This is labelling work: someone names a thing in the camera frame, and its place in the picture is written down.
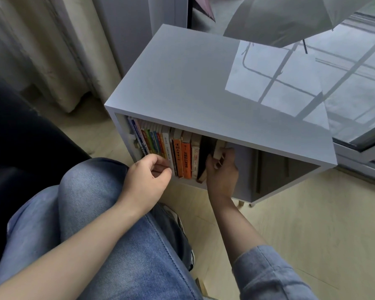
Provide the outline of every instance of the denim sleeve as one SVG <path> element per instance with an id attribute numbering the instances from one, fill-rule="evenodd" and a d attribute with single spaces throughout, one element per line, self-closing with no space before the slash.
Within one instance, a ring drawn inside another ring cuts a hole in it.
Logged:
<path id="1" fill-rule="evenodd" d="M 254 247 L 234 263 L 241 300 L 316 300 L 294 269 L 268 245 Z"/>

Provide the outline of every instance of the black sofa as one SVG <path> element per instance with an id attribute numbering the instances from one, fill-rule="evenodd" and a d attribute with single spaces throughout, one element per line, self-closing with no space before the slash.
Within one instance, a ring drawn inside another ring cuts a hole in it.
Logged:
<path id="1" fill-rule="evenodd" d="M 10 217 L 90 156 L 0 80 L 0 259 Z"/>

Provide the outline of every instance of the cabinet top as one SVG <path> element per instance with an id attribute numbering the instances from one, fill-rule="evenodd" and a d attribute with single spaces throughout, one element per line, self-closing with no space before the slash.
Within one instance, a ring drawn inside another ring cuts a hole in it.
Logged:
<path id="1" fill-rule="evenodd" d="M 333 166 L 336 156 L 315 59 L 290 48 L 162 25 L 105 106 Z"/>

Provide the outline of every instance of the curtain fold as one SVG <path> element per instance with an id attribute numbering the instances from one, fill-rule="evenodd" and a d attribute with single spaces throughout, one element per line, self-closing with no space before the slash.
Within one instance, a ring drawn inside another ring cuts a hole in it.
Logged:
<path id="1" fill-rule="evenodd" d="M 41 93 L 72 111 L 121 80 L 92 0 L 0 0 L 5 45 Z"/>

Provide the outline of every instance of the gray umbrella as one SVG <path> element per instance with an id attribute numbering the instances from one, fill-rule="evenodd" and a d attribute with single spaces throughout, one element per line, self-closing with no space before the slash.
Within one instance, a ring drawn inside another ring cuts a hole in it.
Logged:
<path id="1" fill-rule="evenodd" d="M 284 47 L 331 30 L 372 0 L 244 0 L 224 36 Z"/>

